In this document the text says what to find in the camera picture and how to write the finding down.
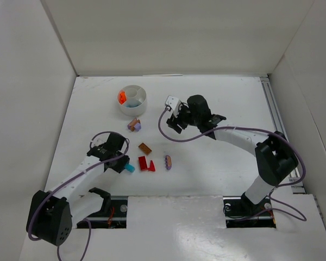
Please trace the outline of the red sloped lego piece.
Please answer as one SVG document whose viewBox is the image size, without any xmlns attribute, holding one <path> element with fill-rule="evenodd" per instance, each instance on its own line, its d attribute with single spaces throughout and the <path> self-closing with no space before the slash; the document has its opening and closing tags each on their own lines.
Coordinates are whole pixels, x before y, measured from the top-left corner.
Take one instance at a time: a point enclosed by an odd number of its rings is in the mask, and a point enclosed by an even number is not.
<svg viewBox="0 0 326 261">
<path fill-rule="evenodd" d="M 154 165 L 154 162 L 152 160 L 149 163 L 148 171 L 155 172 L 155 165 Z"/>
</svg>

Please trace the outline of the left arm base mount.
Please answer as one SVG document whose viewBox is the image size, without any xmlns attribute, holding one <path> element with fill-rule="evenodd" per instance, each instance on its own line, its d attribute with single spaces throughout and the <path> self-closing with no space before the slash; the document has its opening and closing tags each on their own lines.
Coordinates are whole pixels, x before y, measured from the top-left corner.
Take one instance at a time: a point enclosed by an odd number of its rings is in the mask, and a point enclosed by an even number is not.
<svg viewBox="0 0 326 261">
<path fill-rule="evenodd" d="M 108 207 L 102 207 L 87 217 L 93 229 L 125 229 L 127 228 L 127 196 L 112 196 Z"/>
</svg>

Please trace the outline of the teal square lego brick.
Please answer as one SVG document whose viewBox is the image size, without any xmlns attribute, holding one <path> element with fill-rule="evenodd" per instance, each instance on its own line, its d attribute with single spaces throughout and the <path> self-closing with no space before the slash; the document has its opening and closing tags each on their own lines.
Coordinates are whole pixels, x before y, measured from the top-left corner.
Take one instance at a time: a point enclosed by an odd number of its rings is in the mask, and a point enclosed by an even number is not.
<svg viewBox="0 0 326 261">
<path fill-rule="evenodd" d="M 124 106 L 127 107 L 127 108 L 135 108 L 135 107 L 138 107 L 140 106 L 142 103 L 139 101 L 139 100 L 136 100 L 136 99 L 130 99 L 130 100 L 127 100 L 125 103 L 124 103 Z"/>
</svg>

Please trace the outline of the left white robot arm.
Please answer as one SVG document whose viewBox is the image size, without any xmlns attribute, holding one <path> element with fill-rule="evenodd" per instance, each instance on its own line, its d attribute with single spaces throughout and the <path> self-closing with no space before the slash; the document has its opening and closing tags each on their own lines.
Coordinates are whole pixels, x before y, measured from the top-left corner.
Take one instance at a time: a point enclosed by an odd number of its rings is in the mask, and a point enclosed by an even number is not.
<svg viewBox="0 0 326 261">
<path fill-rule="evenodd" d="M 121 173 L 129 165 L 129 140 L 107 132 L 106 142 L 90 143 L 84 160 L 62 182 L 48 191 L 37 191 L 30 204 L 26 231 L 32 241 L 62 245 L 71 229 L 89 215 L 108 209 L 111 195 L 92 183 L 106 170 Z"/>
</svg>

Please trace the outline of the brown flat lego plate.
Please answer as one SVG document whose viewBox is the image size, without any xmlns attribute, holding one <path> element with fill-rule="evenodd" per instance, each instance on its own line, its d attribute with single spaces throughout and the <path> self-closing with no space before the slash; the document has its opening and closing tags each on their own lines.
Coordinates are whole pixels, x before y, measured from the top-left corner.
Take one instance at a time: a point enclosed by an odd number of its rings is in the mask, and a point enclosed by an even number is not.
<svg viewBox="0 0 326 261">
<path fill-rule="evenodd" d="M 141 143 L 138 148 L 145 154 L 145 155 L 149 155 L 152 150 L 145 144 L 145 143 Z"/>
</svg>

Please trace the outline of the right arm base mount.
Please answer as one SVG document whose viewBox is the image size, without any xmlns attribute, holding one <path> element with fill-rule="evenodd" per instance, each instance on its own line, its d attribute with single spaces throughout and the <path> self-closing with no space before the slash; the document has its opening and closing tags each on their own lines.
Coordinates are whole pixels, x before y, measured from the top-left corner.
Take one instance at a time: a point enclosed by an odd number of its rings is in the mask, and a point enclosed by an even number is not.
<svg viewBox="0 0 326 261">
<path fill-rule="evenodd" d="M 226 228 L 276 228 L 275 219 L 268 198 L 259 204 L 252 204 L 241 196 L 226 196 L 223 198 L 223 213 Z"/>
</svg>

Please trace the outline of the white round divided container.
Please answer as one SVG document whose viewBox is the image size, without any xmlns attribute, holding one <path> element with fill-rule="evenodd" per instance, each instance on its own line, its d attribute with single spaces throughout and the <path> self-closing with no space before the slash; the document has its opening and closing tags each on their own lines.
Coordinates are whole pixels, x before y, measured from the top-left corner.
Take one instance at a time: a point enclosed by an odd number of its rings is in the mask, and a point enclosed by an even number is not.
<svg viewBox="0 0 326 261">
<path fill-rule="evenodd" d="M 117 94 L 120 111 L 127 116 L 140 116 L 147 109 L 147 93 L 138 85 L 123 87 Z"/>
</svg>

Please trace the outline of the purple oval lego plate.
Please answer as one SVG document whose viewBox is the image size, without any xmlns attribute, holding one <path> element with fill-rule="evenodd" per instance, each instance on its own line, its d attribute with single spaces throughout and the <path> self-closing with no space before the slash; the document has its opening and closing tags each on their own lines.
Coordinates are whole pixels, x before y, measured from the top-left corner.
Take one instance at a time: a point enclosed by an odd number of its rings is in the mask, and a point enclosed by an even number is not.
<svg viewBox="0 0 326 261">
<path fill-rule="evenodd" d="M 172 159 L 169 155 L 165 155 L 165 167 L 166 170 L 170 170 L 172 168 Z"/>
</svg>

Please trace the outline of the purple brown lego assembly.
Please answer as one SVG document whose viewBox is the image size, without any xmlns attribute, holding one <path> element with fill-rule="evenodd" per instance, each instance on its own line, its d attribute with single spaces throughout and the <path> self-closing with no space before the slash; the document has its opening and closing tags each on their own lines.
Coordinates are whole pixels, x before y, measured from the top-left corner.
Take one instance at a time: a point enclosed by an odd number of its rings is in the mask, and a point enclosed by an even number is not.
<svg viewBox="0 0 326 261">
<path fill-rule="evenodd" d="M 141 121 L 138 118 L 134 118 L 128 125 L 127 128 L 131 132 L 138 132 L 141 129 Z"/>
</svg>

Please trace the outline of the orange lego brick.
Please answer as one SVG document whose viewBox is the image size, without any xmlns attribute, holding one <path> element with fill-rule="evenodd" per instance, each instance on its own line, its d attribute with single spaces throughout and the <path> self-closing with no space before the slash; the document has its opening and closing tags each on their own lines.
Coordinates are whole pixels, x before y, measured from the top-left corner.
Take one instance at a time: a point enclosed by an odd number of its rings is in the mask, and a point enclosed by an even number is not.
<svg viewBox="0 0 326 261">
<path fill-rule="evenodd" d="M 118 102 L 123 104 L 127 101 L 126 93 L 124 91 L 120 91 L 118 94 Z"/>
</svg>

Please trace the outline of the aluminium rail right side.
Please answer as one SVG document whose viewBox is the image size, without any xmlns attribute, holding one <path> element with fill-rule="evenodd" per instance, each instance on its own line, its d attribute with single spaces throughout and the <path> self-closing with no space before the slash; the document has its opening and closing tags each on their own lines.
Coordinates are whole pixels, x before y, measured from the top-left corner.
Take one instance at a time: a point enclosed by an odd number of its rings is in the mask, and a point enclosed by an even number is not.
<svg viewBox="0 0 326 261">
<path fill-rule="evenodd" d="M 286 134 L 286 130 L 283 124 L 283 121 L 281 119 L 281 115 L 276 103 L 276 100 L 274 98 L 274 94 L 271 88 L 271 83 L 269 81 L 268 77 L 260 77 L 260 83 L 262 85 L 262 88 L 264 90 L 264 94 L 267 100 L 267 104 L 270 110 L 270 114 L 271 114 L 271 118 L 272 118 L 272 122 L 274 125 L 274 128 L 277 131 L 282 132 L 283 134 L 285 134 L 287 140 L 287 134 Z M 306 194 L 303 182 L 297 183 L 297 184 L 291 184 L 291 189 L 292 189 L 292 193 L 293 194 Z"/>
</svg>

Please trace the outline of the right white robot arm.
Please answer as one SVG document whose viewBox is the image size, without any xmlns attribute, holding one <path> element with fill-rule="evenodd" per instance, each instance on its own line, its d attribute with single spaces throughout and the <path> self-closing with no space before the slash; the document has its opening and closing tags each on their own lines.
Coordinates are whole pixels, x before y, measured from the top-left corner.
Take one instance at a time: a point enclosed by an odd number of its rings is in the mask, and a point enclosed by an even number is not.
<svg viewBox="0 0 326 261">
<path fill-rule="evenodd" d="M 201 95 L 193 95 L 185 103 L 168 96 L 165 111 L 172 113 L 166 123 L 177 133 L 194 126 L 202 136 L 227 142 L 255 157 L 257 178 L 239 200 L 224 204 L 232 217 L 251 216 L 259 212 L 264 207 L 266 196 L 298 166 L 296 154 L 283 133 L 236 127 L 226 117 L 213 114 Z"/>
</svg>

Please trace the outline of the red rectangular lego brick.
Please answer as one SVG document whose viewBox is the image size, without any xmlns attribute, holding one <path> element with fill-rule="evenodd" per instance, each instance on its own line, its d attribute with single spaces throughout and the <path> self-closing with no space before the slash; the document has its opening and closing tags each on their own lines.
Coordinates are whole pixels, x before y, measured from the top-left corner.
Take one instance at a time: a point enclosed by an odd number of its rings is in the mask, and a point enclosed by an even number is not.
<svg viewBox="0 0 326 261">
<path fill-rule="evenodd" d="M 147 160 L 145 156 L 138 157 L 138 162 L 139 162 L 140 171 L 148 170 Z"/>
</svg>

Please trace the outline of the long teal lego brick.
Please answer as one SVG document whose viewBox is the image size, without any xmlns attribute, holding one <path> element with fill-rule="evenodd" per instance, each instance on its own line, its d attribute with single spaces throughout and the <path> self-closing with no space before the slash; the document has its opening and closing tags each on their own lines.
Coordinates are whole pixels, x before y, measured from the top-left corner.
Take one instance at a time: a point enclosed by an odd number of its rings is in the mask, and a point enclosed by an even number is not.
<svg viewBox="0 0 326 261">
<path fill-rule="evenodd" d="M 134 173 L 135 172 L 135 167 L 132 166 L 131 164 L 125 164 L 124 168 L 130 172 L 130 173 Z"/>
</svg>

